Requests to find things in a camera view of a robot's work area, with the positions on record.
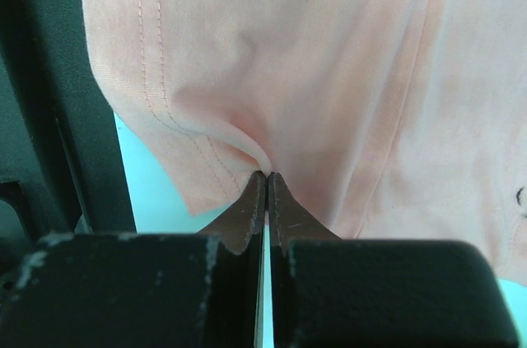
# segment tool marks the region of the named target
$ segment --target peach t-shirt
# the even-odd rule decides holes
[[[192,213],[256,169],[348,238],[527,285],[527,0],[82,0],[91,65]]]

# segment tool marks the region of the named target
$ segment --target stitching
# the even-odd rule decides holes
[[[368,211],[370,209],[371,199],[373,198],[373,195],[375,194],[375,192],[377,190],[377,187],[379,186],[380,177],[382,177],[382,174],[385,172],[386,165],[388,164],[389,155],[390,155],[390,153],[392,151],[392,148],[394,147],[395,137],[397,136],[397,133],[399,131],[399,125],[401,124],[401,118],[403,117],[404,107],[406,106],[406,103],[407,103],[407,100],[408,100],[408,93],[409,93],[409,90],[410,90],[410,86],[412,85],[412,79],[413,79],[413,74],[415,73],[415,66],[416,66],[417,58],[419,57],[419,53],[421,52],[422,35],[423,35],[425,27],[427,25],[428,11],[430,10],[430,1],[431,0],[427,1],[427,9],[425,11],[425,18],[422,21],[421,35],[419,36],[419,44],[418,44],[418,47],[417,47],[415,60],[413,61],[412,71],[410,73],[410,79],[408,80],[408,84],[406,86],[406,93],[404,94],[403,105],[402,105],[402,108],[401,108],[401,110],[399,112],[399,117],[397,119],[397,125],[396,125],[395,130],[394,130],[394,135],[392,136],[391,142],[389,144],[388,153],[386,154],[386,158],[385,158],[385,162],[384,162],[384,164],[382,166],[382,170],[380,171],[379,177],[377,178],[377,182],[375,182],[375,186],[374,186],[373,190],[371,191],[370,198],[368,199],[368,203],[366,204],[366,209],[364,211],[364,217],[361,218],[361,225],[359,226],[359,230],[358,230],[357,235],[355,236],[355,238],[359,237],[359,235],[362,232],[362,229],[364,228],[364,224],[366,223],[366,218],[367,218],[367,215],[368,215]]]
[[[165,105],[165,110],[168,113],[168,116],[169,116],[170,120],[177,126],[177,128],[179,128],[180,130],[186,130],[187,132],[192,132],[194,134],[199,134],[197,132],[193,132],[191,130],[182,128],[175,121],[174,117],[172,116],[172,113],[170,112],[169,106],[168,106],[168,100],[167,100],[167,96],[166,96],[166,84],[165,84],[165,55],[163,54],[163,38],[162,38],[162,34],[161,34],[161,0],[157,0],[157,41],[158,41],[158,44],[159,44],[159,58],[160,58],[160,66],[161,66],[161,89],[163,91],[163,103]],[[222,188],[223,194],[225,195],[225,198],[228,201],[229,197],[227,196],[226,190],[225,190],[225,188],[222,185],[222,181],[216,175],[216,172],[214,171],[214,168],[210,165],[210,163],[207,162],[207,160],[205,158],[205,155],[203,154],[203,151],[199,147],[199,145],[196,142],[196,140],[194,138],[192,138],[190,135],[188,135],[188,134],[186,134],[184,132],[181,132],[180,130],[176,130],[176,131],[179,132],[180,134],[186,136],[188,139],[192,140],[192,142],[194,143],[194,145],[198,149],[199,153],[201,154],[203,161],[205,161],[207,163],[208,167],[211,169],[212,173],[214,174],[214,177],[216,178],[216,181],[218,181],[220,187]],[[219,157],[218,157],[218,155],[216,153],[216,149],[214,148],[214,145],[212,144],[212,142],[211,142],[209,137],[207,137],[207,140],[208,140],[208,142],[210,143],[210,145],[212,147],[212,151],[214,152],[214,155],[216,156],[216,160],[220,163],[220,165],[222,165],[223,169],[225,169],[225,171],[227,171],[227,173],[229,173],[229,175],[231,176],[232,180],[234,181],[236,187],[238,188],[238,192],[241,193],[240,186],[236,182],[236,179],[234,178],[233,173],[220,161],[220,159],[219,159]]]
[[[507,256],[506,259],[498,266],[497,270],[500,271],[507,271],[510,268],[510,262],[512,259],[512,255],[516,246],[516,240],[518,239],[518,234],[520,233],[520,227],[521,227],[522,220],[519,220],[516,222],[516,228],[514,234],[511,236],[511,239],[509,239],[509,243],[507,244]]]
[[[212,144],[212,141],[211,141],[210,137],[207,137],[207,139],[208,139],[208,143],[211,144],[211,148],[212,148],[212,151],[214,152],[214,155],[216,156],[216,160],[219,161],[219,163],[220,163],[220,165],[222,165],[223,169],[227,173],[229,173],[229,175],[231,176],[232,181],[234,182],[234,185],[236,185],[236,187],[238,188],[238,193],[241,194],[240,185],[238,185],[238,183],[236,182],[236,178],[234,178],[234,174],[223,164],[223,162],[218,157],[218,155],[216,153],[216,148]]]
[[[148,109],[150,110],[152,116],[159,122],[161,123],[163,126],[169,128],[170,130],[175,130],[174,128],[172,128],[171,126],[167,125],[165,122],[161,121],[159,119],[159,117],[156,115],[156,113],[154,112],[153,108],[152,108],[152,104],[150,103],[150,100],[148,99],[148,93],[147,93],[147,65],[146,65],[146,59],[145,59],[145,43],[144,43],[144,34],[143,34],[143,23],[142,23],[142,0],[138,0],[138,10],[139,10],[139,38],[141,40],[141,64],[142,64],[142,83],[143,83],[143,94],[145,95],[145,100],[147,102],[147,107]],[[160,40],[160,47],[161,47],[161,50],[160,50],[160,53],[161,53],[161,84],[163,85],[163,94],[165,94],[165,87],[164,87],[164,56],[162,54],[162,44],[161,44],[161,4],[160,4],[160,0],[158,0],[158,26],[159,26],[159,40]],[[216,181],[218,181],[218,183],[220,184],[220,187],[222,188],[222,191],[223,191],[223,194],[225,195],[225,199],[227,201],[229,201],[229,197],[227,196],[227,193],[225,191],[225,188],[222,186],[222,182],[220,181],[220,179],[217,177],[214,169],[212,168],[212,166],[210,165],[210,163],[208,163],[207,159],[205,158],[205,155],[203,154],[201,148],[199,147],[198,143],[196,142],[195,139],[193,139],[191,136],[189,136],[188,134],[185,134],[185,133],[182,133],[182,132],[179,132],[178,130],[175,130],[176,132],[178,132],[179,134],[183,134],[185,135],[186,137],[188,137],[189,139],[191,139],[194,143],[194,145],[196,146],[196,148],[198,149],[199,153],[201,154],[203,160],[205,161],[205,163],[208,165],[208,167],[210,168],[210,170],[212,171],[212,174],[214,175],[214,177],[216,178]]]
[[[250,219],[250,229],[245,233],[245,248],[247,248],[247,245],[249,245],[250,238],[254,234],[254,227],[256,226],[256,219],[258,218],[258,207],[259,207],[259,199],[260,199],[260,192],[262,190],[262,183],[260,182],[260,179],[258,178],[258,182],[256,185],[256,196],[254,199],[254,209],[253,209],[253,215]]]

